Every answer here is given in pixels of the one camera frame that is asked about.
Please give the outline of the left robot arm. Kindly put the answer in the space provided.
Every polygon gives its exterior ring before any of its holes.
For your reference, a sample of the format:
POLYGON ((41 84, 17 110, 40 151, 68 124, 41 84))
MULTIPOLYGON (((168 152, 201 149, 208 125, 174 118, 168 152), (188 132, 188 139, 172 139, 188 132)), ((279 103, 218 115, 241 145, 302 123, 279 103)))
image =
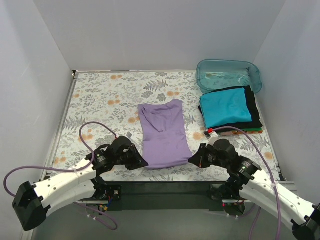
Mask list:
POLYGON ((28 181, 21 184, 12 207, 23 230, 37 228, 53 212, 80 200, 119 200, 122 187, 119 184, 109 185, 102 178, 118 165, 132 171, 144 168, 148 163, 129 138, 120 136, 112 144, 98 147, 68 172, 34 184, 28 181))

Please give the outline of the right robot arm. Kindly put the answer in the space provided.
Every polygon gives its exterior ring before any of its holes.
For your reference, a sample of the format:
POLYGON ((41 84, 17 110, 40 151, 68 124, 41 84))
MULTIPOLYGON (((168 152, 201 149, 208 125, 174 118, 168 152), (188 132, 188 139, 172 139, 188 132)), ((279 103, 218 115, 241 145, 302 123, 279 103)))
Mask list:
POLYGON ((320 238, 320 206, 273 181, 257 163, 239 155, 228 140, 202 143, 188 161, 199 168, 227 170, 228 180, 212 190, 215 199, 248 200, 291 228, 297 240, 320 238))

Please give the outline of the purple t shirt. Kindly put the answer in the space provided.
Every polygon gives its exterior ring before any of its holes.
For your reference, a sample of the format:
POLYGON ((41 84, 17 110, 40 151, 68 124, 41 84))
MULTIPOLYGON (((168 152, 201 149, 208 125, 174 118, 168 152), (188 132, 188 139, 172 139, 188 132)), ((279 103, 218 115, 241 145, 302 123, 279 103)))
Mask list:
POLYGON ((173 99, 165 104, 139 104, 143 132, 142 157, 149 170, 185 165, 192 157, 188 146, 183 103, 173 99))

